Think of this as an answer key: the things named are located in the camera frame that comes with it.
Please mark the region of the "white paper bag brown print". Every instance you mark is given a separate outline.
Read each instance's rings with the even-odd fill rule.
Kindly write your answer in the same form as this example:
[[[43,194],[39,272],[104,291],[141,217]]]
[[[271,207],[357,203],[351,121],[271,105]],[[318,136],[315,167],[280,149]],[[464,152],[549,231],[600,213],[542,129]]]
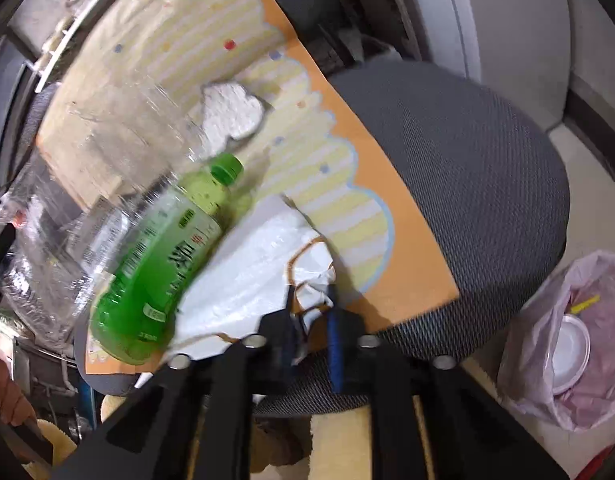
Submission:
[[[164,356],[217,356],[253,334],[264,315],[289,307],[298,335],[292,357],[299,363],[313,324],[333,306],[328,287],[335,282],[326,238],[289,198],[265,197],[223,237],[185,290]]]

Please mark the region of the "clear plastic tray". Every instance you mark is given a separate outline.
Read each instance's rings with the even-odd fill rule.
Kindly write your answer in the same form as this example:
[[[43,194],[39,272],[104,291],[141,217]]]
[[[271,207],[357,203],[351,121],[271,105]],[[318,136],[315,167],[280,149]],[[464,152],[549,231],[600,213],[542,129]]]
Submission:
[[[42,346],[60,350],[164,190],[209,157],[202,129],[150,79],[68,108],[65,162],[33,150],[1,208],[15,239],[0,292]]]

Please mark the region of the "pink plastic trash bag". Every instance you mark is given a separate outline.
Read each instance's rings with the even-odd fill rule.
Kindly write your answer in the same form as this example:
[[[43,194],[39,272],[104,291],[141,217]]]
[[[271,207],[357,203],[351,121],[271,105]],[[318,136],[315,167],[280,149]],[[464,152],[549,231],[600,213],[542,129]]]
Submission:
[[[511,408],[568,431],[615,413],[615,254],[547,278],[511,323],[497,388]]]

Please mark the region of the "green plastic bottle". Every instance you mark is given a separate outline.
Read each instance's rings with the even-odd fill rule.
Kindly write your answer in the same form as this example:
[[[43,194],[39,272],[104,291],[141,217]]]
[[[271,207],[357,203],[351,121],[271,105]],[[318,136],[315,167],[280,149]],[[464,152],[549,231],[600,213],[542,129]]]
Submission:
[[[223,153],[151,198],[94,302],[91,334],[109,356],[142,365],[164,349],[182,293],[224,234],[230,187],[241,174],[238,158]]]

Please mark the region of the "white disposable bowl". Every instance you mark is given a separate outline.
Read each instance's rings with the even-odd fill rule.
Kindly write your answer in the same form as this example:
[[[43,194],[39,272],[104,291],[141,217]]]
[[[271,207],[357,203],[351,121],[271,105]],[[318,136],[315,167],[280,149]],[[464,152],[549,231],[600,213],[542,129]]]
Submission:
[[[551,358],[554,396],[565,393],[581,379],[590,355],[591,337],[586,325],[577,316],[566,314]]]

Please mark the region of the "yellow striped dotted cloth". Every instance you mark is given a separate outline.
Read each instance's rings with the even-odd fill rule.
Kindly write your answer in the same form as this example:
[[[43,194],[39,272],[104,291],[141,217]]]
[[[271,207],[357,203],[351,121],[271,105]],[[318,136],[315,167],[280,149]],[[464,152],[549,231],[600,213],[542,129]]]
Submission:
[[[416,202],[379,144],[318,69],[274,0],[118,0],[88,35],[50,103],[38,149],[84,207],[120,188],[87,144],[87,110],[132,70],[183,110],[201,84],[235,77],[271,104],[243,162],[268,156],[257,198],[282,194],[338,257],[340,287],[372,330],[416,318],[459,291]]]

